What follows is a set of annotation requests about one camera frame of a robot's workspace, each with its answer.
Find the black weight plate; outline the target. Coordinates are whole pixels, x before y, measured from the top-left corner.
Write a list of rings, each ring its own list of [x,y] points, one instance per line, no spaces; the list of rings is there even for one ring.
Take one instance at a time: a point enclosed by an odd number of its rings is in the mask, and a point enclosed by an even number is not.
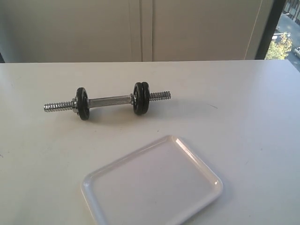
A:
[[[78,115],[81,120],[88,120],[90,117],[90,110],[88,106],[88,94],[84,87],[80,87],[76,92],[76,101],[77,101],[77,109]]]
[[[147,82],[142,82],[142,96],[140,97],[141,114],[145,114],[149,108],[150,90]]]
[[[143,100],[144,100],[144,92],[143,85],[141,82],[137,82],[134,86],[134,103],[133,110],[136,115],[141,115],[143,112]]]

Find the white rectangular tray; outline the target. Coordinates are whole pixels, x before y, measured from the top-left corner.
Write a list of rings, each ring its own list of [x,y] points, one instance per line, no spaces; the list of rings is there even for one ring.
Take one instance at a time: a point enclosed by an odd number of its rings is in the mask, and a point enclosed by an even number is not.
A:
[[[86,175],[97,225],[181,225],[223,192],[221,179],[178,137],[162,137]]]

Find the chrome spin-lock collar nut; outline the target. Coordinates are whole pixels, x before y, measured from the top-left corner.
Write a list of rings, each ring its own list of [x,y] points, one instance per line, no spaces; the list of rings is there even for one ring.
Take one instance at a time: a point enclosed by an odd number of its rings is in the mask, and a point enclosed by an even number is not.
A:
[[[72,111],[78,114],[78,106],[76,98],[73,98],[71,101]]]

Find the black window frame post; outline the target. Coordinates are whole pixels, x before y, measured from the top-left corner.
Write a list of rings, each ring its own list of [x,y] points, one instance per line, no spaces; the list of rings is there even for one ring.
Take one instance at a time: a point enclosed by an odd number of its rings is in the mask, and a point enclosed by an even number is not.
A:
[[[268,15],[268,19],[266,25],[264,27],[264,31],[255,55],[255,60],[263,60],[267,54],[272,36],[278,24],[278,21],[281,17],[282,10],[285,5],[285,0],[274,0],[272,3],[272,7],[270,13]]]

